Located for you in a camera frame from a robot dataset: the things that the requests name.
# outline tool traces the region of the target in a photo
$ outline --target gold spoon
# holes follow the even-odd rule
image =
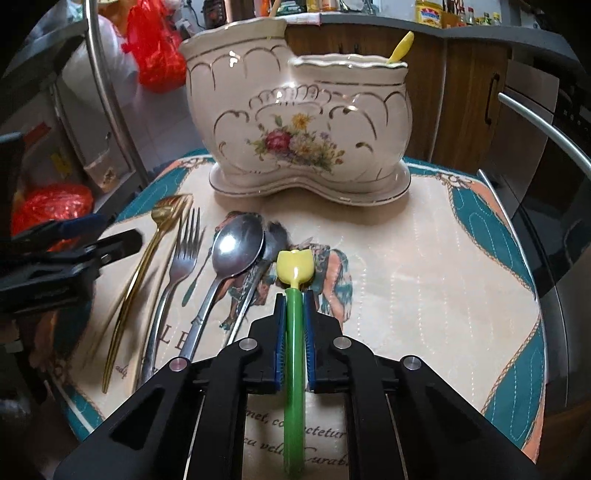
[[[174,196],[170,196],[170,197],[165,197],[162,200],[160,200],[158,203],[156,203],[156,205],[154,205],[154,207],[152,208],[152,218],[160,218],[163,216],[163,213],[160,212],[160,209],[166,208],[168,209],[168,204],[173,200],[176,199],[177,197],[183,197],[183,195],[174,195]],[[105,324],[102,326],[102,330],[100,331],[100,333],[98,335],[95,335],[93,337],[92,343],[90,344],[90,348],[88,349],[88,353],[86,355],[86,358],[83,362],[83,367],[86,366],[86,364],[90,361],[92,362],[96,356],[96,352],[100,347],[100,344],[103,341],[103,338],[105,337],[107,330],[109,329],[109,326],[111,325],[111,321],[113,320],[113,318],[115,317],[115,313],[117,312],[117,309],[119,308],[119,305],[121,305],[121,302],[123,301],[124,295],[125,293],[129,290],[129,286],[131,285],[132,280],[134,279],[134,277],[137,275],[137,272],[139,270],[139,264],[135,269],[134,274],[131,276],[131,278],[127,281],[127,283],[125,284],[125,287],[121,290],[121,293],[119,294],[118,298],[115,300],[115,302],[111,305],[111,308],[109,309],[109,313],[106,316],[106,321]]]
[[[152,220],[154,220],[156,223],[156,232],[152,237],[152,240],[150,240],[150,243],[148,244],[144,255],[142,256],[139,265],[135,269],[131,280],[124,290],[125,296],[119,311],[119,316],[115,322],[113,337],[111,339],[111,344],[109,345],[109,353],[107,354],[105,370],[103,372],[103,393],[107,393],[109,388],[109,382],[111,380],[111,374],[115,364],[115,357],[121,344],[121,339],[123,338],[125,323],[127,322],[127,317],[129,316],[129,311],[134,298],[141,287],[156,249],[158,248],[164,235],[174,226],[179,214],[183,211],[185,202],[185,195],[172,195],[170,197],[163,198],[158,203],[156,203],[156,205],[154,205],[154,208],[152,208]]]
[[[392,55],[390,55],[390,58],[386,61],[386,65],[389,63],[395,63],[397,61],[402,60],[404,58],[404,56],[410,50],[410,47],[413,46],[413,42],[414,42],[414,33],[408,32],[404,36],[404,38],[398,43],[398,45],[396,45],[396,48],[392,52]]]

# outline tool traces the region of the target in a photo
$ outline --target round table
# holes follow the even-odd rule
[[[194,206],[201,208],[205,232],[197,268],[173,297],[157,366],[180,352],[215,276],[206,258],[214,228],[231,212],[257,212],[287,228],[292,248],[313,250],[311,288],[317,304],[337,317],[345,335],[380,356],[420,356],[535,460],[544,411],[545,344],[534,284],[509,220],[482,179],[404,161],[412,174],[408,193],[375,207],[338,205],[299,189],[271,197],[223,197],[209,185],[210,156],[193,154],[173,162],[105,232],[137,228],[147,244],[155,231],[150,210],[158,200],[192,193]],[[133,392],[150,314],[167,281],[174,235],[164,238],[134,304],[107,394],[100,385],[112,328],[94,359],[87,352],[142,252],[103,269],[92,304],[60,312],[48,371],[54,395],[80,439]],[[220,325],[239,290],[239,284],[232,285],[216,303],[194,360],[221,348],[226,332]],[[270,314],[270,299],[280,291],[272,267],[239,338],[247,335],[251,320]],[[319,397],[306,396],[306,445],[315,452],[307,458],[306,478],[347,478],[342,399]],[[276,478],[275,470],[281,471],[281,419],[280,398],[249,398],[243,478]],[[329,430],[334,435],[318,433]]]

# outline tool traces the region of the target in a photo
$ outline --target metal handle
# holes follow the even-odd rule
[[[587,178],[591,179],[591,159],[560,129],[549,124],[537,113],[504,93],[499,93],[499,101],[548,135],[548,138],[556,143],[583,170]]]
[[[213,299],[224,280],[225,279],[222,277],[216,277],[212,286],[209,287],[207,295],[205,295],[205,299],[201,304],[201,308],[197,312],[197,316],[193,319],[193,324],[191,325],[191,329],[189,330],[189,334],[187,335],[187,339],[185,340],[180,353],[180,356],[189,361],[193,360],[193,355],[195,355],[195,350],[197,350],[197,345],[199,344],[201,334],[203,333],[203,327],[205,326],[209,312],[213,307]]]
[[[487,125],[492,125],[492,118],[488,116],[488,110],[491,107],[491,96],[492,96],[492,86],[495,82],[499,82],[501,76],[495,72],[495,74],[491,78],[491,83],[488,86],[488,97],[486,98],[486,109],[484,110],[484,122]]]
[[[238,316],[236,317],[236,321],[234,322],[234,326],[232,327],[230,335],[228,335],[226,337],[226,340],[224,341],[224,346],[229,345],[230,343],[234,343],[236,335],[238,334],[238,330],[240,330],[240,325],[242,324],[244,316],[246,315],[246,311],[248,310],[248,307],[251,305],[251,301],[253,296],[255,295],[256,288],[258,287],[258,284],[261,281],[262,276],[265,274],[270,264],[271,262],[269,262],[268,260],[261,260],[256,265],[256,272],[252,277],[252,283],[248,288],[246,296],[243,299],[240,299],[240,305],[238,306]]]
[[[85,0],[84,16],[88,20],[88,32],[86,33],[86,50],[92,75],[95,78],[96,89],[99,91],[100,102],[105,110],[105,115],[115,136],[115,140],[121,149],[123,158],[130,169],[135,169],[142,187],[147,187],[150,177],[135,148],[127,123],[121,112],[121,107],[115,95],[113,83],[106,68],[105,52],[100,40],[99,17],[97,0]]]
[[[138,388],[144,385],[154,375],[154,369],[156,365],[156,351],[158,345],[158,339],[162,335],[162,318],[164,312],[170,301],[170,294],[173,292],[173,285],[168,284],[160,295],[158,306],[156,307],[156,313],[154,314],[154,321],[150,328],[150,336],[148,337],[148,345],[146,347],[146,354],[144,356],[144,363],[142,364],[142,370],[139,375]]]

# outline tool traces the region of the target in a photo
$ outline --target white plastic bag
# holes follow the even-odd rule
[[[138,66],[131,53],[124,53],[121,44],[125,39],[119,35],[115,26],[99,15],[100,38],[105,52],[106,67],[121,106],[131,103],[138,89]],[[92,76],[86,43],[83,43],[71,56],[62,74],[64,83],[76,96],[93,109],[102,112],[95,79]]]

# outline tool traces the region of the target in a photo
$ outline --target metal screw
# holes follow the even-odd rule
[[[170,367],[170,369],[173,372],[180,372],[182,370],[184,370],[185,368],[187,368],[187,365],[189,364],[189,361],[186,358],[183,358],[182,356],[178,356],[177,358],[173,358],[170,363],[168,364],[168,366]]]
[[[418,370],[423,366],[423,363],[415,356],[406,357],[402,364],[409,370]]]
[[[243,338],[242,340],[240,340],[240,343],[238,344],[238,346],[242,350],[246,351],[255,349],[257,345],[258,343],[254,338]]]
[[[345,350],[351,346],[351,340],[347,337],[337,337],[333,340],[333,345],[340,350]]]

